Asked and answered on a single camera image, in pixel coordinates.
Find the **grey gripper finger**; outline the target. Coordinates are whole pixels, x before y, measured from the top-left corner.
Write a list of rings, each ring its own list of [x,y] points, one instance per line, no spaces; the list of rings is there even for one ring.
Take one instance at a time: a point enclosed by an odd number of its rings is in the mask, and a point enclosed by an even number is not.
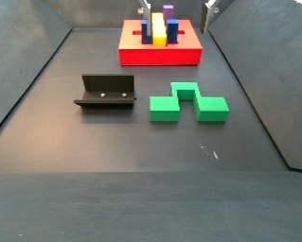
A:
[[[138,13],[147,19],[147,35],[151,35],[151,4],[147,0],[138,0],[140,8]]]
[[[221,0],[209,0],[203,4],[203,31],[207,30],[207,27],[210,25],[210,19],[214,17],[214,15],[219,12],[218,3]]]

